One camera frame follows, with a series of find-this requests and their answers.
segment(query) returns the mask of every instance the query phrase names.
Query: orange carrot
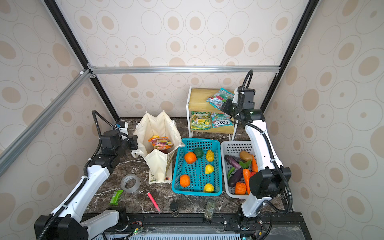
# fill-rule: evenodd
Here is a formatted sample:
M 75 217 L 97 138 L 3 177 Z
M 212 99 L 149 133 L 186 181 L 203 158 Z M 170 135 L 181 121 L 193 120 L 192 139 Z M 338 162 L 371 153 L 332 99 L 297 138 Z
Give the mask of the orange carrot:
M 247 186 L 247 193 L 248 195 L 251 193 L 251 189 L 249 188 L 249 178 L 250 178 L 250 172 L 249 169 L 243 169 L 243 176 L 245 180 L 245 185 Z
M 247 187 L 242 182 L 237 182 L 235 186 L 235 194 L 236 195 L 244 195 Z
M 258 172 L 258 170 L 257 170 L 257 162 L 256 162 L 256 159 L 255 159 L 255 157 L 253 155 L 252 155 L 252 171 Z

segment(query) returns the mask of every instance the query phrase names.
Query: orange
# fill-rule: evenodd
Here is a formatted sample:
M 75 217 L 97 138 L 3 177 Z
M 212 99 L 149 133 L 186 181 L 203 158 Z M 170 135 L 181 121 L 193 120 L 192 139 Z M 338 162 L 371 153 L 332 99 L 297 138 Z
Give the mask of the orange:
M 197 160 L 197 157 L 196 155 L 193 153 L 193 152 L 189 152 L 187 153 L 185 156 L 184 156 L 184 159 L 187 163 L 191 164 L 191 163 L 194 163 L 196 162 Z
M 181 175 L 180 176 L 180 186 L 182 187 L 188 187 L 191 184 L 191 179 L 188 175 Z

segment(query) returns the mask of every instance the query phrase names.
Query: roll of clear tape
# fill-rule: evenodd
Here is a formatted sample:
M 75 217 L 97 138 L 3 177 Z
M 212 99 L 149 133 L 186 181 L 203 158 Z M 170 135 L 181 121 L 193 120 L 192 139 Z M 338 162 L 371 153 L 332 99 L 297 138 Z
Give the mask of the roll of clear tape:
M 125 188 L 125 185 L 131 179 L 136 179 L 136 182 L 133 185 L 133 187 Z M 135 175 L 133 173 L 130 173 L 130 174 L 126 175 L 124 178 L 122 178 L 121 183 L 120 183 L 120 187 L 121 187 L 121 189 L 123 189 L 127 193 L 133 193 L 133 192 L 135 192 L 135 191 L 137 191 L 139 189 L 139 187 L 140 187 L 140 179 L 139 179 L 139 177 L 137 175 Z

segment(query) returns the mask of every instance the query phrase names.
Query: marble table surface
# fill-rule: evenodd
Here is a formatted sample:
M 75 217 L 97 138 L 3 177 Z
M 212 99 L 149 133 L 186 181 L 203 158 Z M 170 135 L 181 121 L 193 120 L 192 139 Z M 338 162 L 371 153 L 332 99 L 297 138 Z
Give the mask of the marble table surface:
M 173 118 L 176 122 L 177 129 L 180 132 L 181 138 L 188 136 L 188 125 L 186 118 Z M 129 123 L 128 135 L 132 134 L 137 123 L 140 122 L 140 118 L 137 119 L 125 119 Z M 228 141 L 227 134 L 214 134 L 205 132 L 194 132 L 193 137 L 216 139 L 219 142 Z M 236 131 L 235 140 L 249 141 L 249 137 L 242 126 L 239 126 Z M 172 173 L 176 161 L 176 153 L 172 159 Z M 135 193 L 129 194 L 123 192 L 121 194 L 119 205 L 125 207 L 127 213 L 156 213 L 151 200 L 147 196 L 147 192 L 150 192 L 153 198 L 156 200 L 163 213 L 169 213 L 169 204 L 172 201 L 176 201 L 179 204 L 180 213 L 202 213 L 204 212 L 205 205 L 208 198 L 216 200 L 215 212 L 236 212 L 239 205 L 244 201 L 243 199 L 231 198 L 225 192 L 224 179 L 223 192 L 220 196 L 216 197 L 203 197 L 176 194 L 172 191 L 171 184 L 157 183 L 148 184 L 149 167 L 142 157 L 134 158 L 130 151 L 127 151 L 125 156 L 121 158 L 120 163 L 117 165 L 110 177 L 101 185 L 97 193 L 92 198 L 91 202 L 87 206 L 85 213 L 101 213 L 108 208 L 109 202 L 112 198 L 114 191 L 121 190 L 121 179 L 129 174 L 135 173 L 140 178 L 140 188 Z M 279 197 L 276 197 L 272 202 L 280 209 L 283 208 L 283 204 Z M 269 206 L 265 206 L 264 210 L 272 211 Z

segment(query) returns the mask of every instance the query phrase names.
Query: teal plastic basket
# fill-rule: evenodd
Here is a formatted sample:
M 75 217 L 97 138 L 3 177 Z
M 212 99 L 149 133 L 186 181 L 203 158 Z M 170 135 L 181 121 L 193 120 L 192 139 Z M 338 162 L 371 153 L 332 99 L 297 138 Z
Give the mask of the teal plastic basket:
M 172 190 L 175 193 L 185 195 L 219 196 L 223 191 L 219 141 L 203 138 L 183 138 L 181 141 L 185 144 L 185 147 L 179 147 L 177 150 Z M 196 162 L 188 164 L 184 160 L 184 155 L 188 152 L 193 152 L 197 147 L 203 150 L 204 155 L 198 158 Z M 215 154 L 213 162 L 208 162 L 205 158 L 208 150 L 212 150 Z M 205 166 L 207 164 L 211 164 L 215 168 L 213 173 L 205 174 Z M 180 176 L 183 174 L 187 174 L 190 177 L 191 184 L 188 187 L 180 186 Z M 207 183 L 214 186 L 214 192 L 203 192 L 204 186 Z

